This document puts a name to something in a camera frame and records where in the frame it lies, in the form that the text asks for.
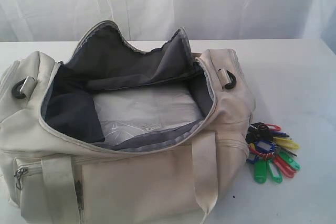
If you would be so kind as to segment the colourful key tag bunch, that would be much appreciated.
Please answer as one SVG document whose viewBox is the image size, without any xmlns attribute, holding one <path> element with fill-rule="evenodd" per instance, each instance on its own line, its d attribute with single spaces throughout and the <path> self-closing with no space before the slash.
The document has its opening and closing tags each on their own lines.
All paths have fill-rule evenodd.
<svg viewBox="0 0 336 224">
<path fill-rule="evenodd" d="M 246 143 L 249 148 L 247 162 L 254 167 L 254 181 L 263 184 L 267 177 L 282 183 L 283 177 L 294 178 L 301 166 L 295 160 L 300 145 L 281 127 L 263 122 L 253 123 L 248 128 Z"/>
</svg>

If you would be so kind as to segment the white backdrop curtain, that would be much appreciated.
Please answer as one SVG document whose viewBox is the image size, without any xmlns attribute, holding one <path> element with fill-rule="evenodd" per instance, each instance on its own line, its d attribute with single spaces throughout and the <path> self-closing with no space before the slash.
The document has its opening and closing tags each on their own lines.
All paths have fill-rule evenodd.
<svg viewBox="0 0 336 224">
<path fill-rule="evenodd" d="M 77 41 L 117 23 L 128 40 L 322 38 L 335 34 L 335 0 L 1 0 L 1 41 Z"/>
</svg>

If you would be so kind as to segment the cream duffel bag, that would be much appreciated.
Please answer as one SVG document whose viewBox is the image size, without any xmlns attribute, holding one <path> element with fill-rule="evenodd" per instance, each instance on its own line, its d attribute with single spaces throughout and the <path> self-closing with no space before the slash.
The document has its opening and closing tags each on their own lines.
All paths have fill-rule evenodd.
<svg viewBox="0 0 336 224">
<path fill-rule="evenodd" d="M 105 143 L 94 95 L 182 83 L 202 118 Z M 27 223 L 203 223 L 249 150 L 255 109 L 233 49 L 178 29 L 141 51 L 105 20 L 68 62 L 35 51 L 1 75 L 1 191 Z"/>
</svg>

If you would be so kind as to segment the clear plastic-wrapped white package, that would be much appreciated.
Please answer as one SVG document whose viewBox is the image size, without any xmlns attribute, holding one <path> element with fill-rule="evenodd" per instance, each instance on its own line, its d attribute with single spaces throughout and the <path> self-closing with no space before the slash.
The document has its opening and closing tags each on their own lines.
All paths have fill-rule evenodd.
<svg viewBox="0 0 336 224">
<path fill-rule="evenodd" d="M 202 118 L 182 83 L 104 92 L 94 95 L 93 100 L 105 143 L 112 146 Z"/>
</svg>

